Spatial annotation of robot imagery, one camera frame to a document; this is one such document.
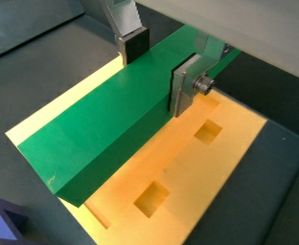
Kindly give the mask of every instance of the blue object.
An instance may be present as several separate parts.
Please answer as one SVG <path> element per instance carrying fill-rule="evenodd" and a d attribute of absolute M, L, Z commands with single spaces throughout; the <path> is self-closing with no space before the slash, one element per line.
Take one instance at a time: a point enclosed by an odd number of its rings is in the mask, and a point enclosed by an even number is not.
<path fill-rule="evenodd" d="M 0 199 L 0 245 L 38 244 L 28 242 L 18 229 L 26 220 L 27 215 L 24 214 L 23 208 L 19 205 Z"/>

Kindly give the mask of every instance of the rectangular slot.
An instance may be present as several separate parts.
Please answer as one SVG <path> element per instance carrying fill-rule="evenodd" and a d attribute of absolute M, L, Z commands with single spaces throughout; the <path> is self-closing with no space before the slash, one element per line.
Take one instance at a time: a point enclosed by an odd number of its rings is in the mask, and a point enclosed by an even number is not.
<path fill-rule="evenodd" d="M 169 196 L 169 191 L 159 182 L 153 182 L 135 200 L 135 206 L 150 218 Z"/>
<path fill-rule="evenodd" d="M 86 202 L 84 206 L 88 209 L 88 211 L 94 214 L 94 216 L 96 217 L 99 222 L 103 224 L 104 228 L 108 229 L 111 223 L 107 220 L 107 218 L 104 217 L 104 215 L 102 214 L 102 212 L 99 211 L 99 209 L 95 207 L 95 205 L 92 205 L 91 203 Z"/>
<path fill-rule="evenodd" d="M 197 131 L 195 137 L 210 145 L 221 134 L 222 130 L 224 128 L 219 125 L 217 125 L 211 120 L 207 120 L 205 125 Z"/>

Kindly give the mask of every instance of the screw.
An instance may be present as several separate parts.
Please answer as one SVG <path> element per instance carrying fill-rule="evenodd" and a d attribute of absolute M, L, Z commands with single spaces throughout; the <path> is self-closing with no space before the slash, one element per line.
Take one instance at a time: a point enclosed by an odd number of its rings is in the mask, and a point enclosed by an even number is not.
<path fill-rule="evenodd" d="M 213 90 L 214 85 L 215 80 L 209 78 L 206 74 L 202 74 L 195 80 L 194 90 L 206 96 Z"/>

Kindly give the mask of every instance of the metal clamp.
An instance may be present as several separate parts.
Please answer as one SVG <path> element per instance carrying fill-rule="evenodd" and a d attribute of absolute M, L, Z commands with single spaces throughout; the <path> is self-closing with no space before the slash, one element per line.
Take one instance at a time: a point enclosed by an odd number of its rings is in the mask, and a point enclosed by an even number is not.
<path fill-rule="evenodd" d="M 206 33 L 198 34 L 195 47 L 203 54 L 191 55 L 173 73 L 170 113 L 174 117 L 179 117 L 193 105 L 198 92 L 207 95 L 213 90 L 215 80 L 209 78 L 207 71 L 219 62 L 226 50 L 225 43 Z"/>
<path fill-rule="evenodd" d="M 150 30 L 142 26 L 134 0 L 100 1 L 127 66 L 150 50 Z"/>

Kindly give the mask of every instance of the green block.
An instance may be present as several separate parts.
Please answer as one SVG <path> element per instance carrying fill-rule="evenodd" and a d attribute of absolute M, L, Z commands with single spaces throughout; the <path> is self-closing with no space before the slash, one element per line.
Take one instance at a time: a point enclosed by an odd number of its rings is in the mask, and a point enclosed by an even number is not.
<path fill-rule="evenodd" d="M 189 26 L 178 30 L 18 146 L 52 193 L 74 205 L 170 120 L 171 70 L 195 52 L 195 35 Z"/>

